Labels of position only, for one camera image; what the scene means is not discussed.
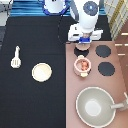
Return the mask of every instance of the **bowl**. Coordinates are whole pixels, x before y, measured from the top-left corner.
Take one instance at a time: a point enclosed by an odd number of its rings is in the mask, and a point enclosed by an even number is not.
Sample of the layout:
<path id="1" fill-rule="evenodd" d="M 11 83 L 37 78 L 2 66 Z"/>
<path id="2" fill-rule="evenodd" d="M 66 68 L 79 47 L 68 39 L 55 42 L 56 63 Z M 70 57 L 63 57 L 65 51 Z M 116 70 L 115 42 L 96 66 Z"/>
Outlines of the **bowl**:
<path id="1" fill-rule="evenodd" d="M 51 77 L 51 67 L 46 63 L 39 63 L 32 69 L 32 76 L 36 81 L 44 82 Z"/>
<path id="2" fill-rule="evenodd" d="M 82 90 L 76 99 L 76 111 L 80 119 L 91 127 L 106 127 L 114 119 L 116 110 L 111 109 L 114 100 L 99 87 Z"/>
<path id="3" fill-rule="evenodd" d="M 81 62 L 82 61 L 85 61 L 88 64 L 88 68 L 84 71 L 81 70 Z M 83 55 L 79 55 L 78 58 L 74 62 L 74 72 L 81 77 L 86 77 L 86 76 L 88 76 L 90 70 L 91 70 L 90 60 L 85 58 Z"/>

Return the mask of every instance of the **pink bowl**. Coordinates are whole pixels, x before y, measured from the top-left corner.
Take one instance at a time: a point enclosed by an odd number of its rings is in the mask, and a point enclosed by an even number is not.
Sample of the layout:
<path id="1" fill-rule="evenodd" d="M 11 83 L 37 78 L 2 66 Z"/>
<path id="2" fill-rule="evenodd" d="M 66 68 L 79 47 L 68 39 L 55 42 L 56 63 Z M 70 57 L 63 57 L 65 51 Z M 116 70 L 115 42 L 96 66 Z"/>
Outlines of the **pink bowl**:
<path id="1" fill-rule="evenodd" d="M 82 70 L 81 69 L 81 62 L 86 61 L 88 63 L 88 69 L 87 70 Z M 91 70 L 91 62 L 89 59 L 85 58 L 83 55 L 79 55 L 76 61 L 74 62 L 74 72 L 81 76 L 81 77 L 86 77 L 88 76 L 89 72 Z"/>

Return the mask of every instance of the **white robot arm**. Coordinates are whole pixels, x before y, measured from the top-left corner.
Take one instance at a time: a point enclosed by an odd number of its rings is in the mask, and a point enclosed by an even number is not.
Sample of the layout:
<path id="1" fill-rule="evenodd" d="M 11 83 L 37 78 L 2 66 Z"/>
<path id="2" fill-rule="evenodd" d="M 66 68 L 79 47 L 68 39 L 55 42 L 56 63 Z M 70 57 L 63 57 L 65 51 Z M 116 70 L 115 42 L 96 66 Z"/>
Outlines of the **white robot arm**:
<path id="1" fill-rule="evenodd" d="M 101 38 L 103 30 L 94 30 L 99 15 L 99 0 L 72 0 L 70 13 L 78 23 L 71 25 L 68 33 L 69 41 L 79 40 L 84 34 L 88 36 L 83 39 L 82 43 L 90 43 L 92 40 Z"/>

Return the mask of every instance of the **bowl rim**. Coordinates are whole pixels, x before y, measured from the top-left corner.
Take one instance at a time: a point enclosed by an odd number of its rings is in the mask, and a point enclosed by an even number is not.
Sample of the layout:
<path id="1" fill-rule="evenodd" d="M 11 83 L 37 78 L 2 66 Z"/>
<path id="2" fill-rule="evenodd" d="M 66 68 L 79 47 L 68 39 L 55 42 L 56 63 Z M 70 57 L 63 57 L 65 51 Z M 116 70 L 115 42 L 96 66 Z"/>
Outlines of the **bowl rim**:
<path id="1" fill-rule="evenodd" d="M 79 97 L 81 96 L 81 94 L 82 94 L 83 92 L 85 92 L 86 90 L 89 90 L 89 89 L 99 89 L 99 90 L 105 92 L 105 93 L 110 97 L 111 101 L 112 101 L 113 104 L 114 104 L 113 98 L 112 98 L 111 95 L 110 95 L 107 91 L 105 91 L 104 89 L 102 89 L 102 88 L 100 88 L 100 87 L 87 87 L 87 88 L 83 89 L 83 90 L 78 94 L 78 96 L 77 96 L 77 99 L 76 99 L 76 111 L 77 111 L 77 114 L 78 114 L 79 118 L 80 118 L 85 124 L 87 124 L 88 126 L 91 126 L 91 127 L 94 127 L 94 128 L 96 128 L 96 127 L 98 127 L 98 128 L 106 127 L 106 126 L 108 126 L 110 123 L 112 123 L 112 121 L 114 120 L 115 114 L 116 114 L 116 109 L 113 110 L 114 112 L 113 112 L 113 116 L 112 116 L 111 120 L 110 120 L 108 123 L 106 123 L 106 124 L 104 124 L 104 125 L 101 125 L 101 126 L 96 126 L 96 125 L 91 125 L 91 124 L 89 124 L 86 120 L 84 120 L 84 119 L 82 118 L 82 116 L 81 116 L 80 113 L 79 113 L 79 110 L 78 110 L 78 100 L 79 100 Z"/>
<path id="2" fill-rule="evenodd" d="M 48 77 L 47 79 L 45 79 L 45 80 L 38 80 L 37 77 L 35 77 L 35 75 L 34 75 L 34 70 L 35 70 L 38 66 L 40 66 L 40 65 L 45 65 L 45 66 L 47 66 L 47 67 L 49 68 L 50 75 L 49 75 L 49 77 Z M 51 67 L 50 67 L 48 64 L 46 64 L 46 63 L 38 63 L 38 64 L 36 64 L 36 65 L 33 67 L 33 69 L 32 69 L 32 77 L 33 77 L 36 81 L 38 81 L 38 82 L 47 81 L 47 80 L 51 77 L 51 74 L 52 74 L 52 69 L 51 69 Z"/>

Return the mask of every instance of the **white spoon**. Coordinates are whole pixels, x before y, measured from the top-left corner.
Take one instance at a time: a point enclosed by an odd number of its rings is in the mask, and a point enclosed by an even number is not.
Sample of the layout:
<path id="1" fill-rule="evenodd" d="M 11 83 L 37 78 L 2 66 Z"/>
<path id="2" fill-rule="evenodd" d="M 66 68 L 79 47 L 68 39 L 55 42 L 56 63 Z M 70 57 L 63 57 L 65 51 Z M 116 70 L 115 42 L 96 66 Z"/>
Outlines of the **white spoon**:
<path id="1" fill-rule="evenodd" d="M 16 46 L 15 57 L 11 61 L 11 66 L 13 68 L 19 68 L 21 65 L 21 60 L 19 58 L 19 50 L 20 50 L 19 46 Z"/>

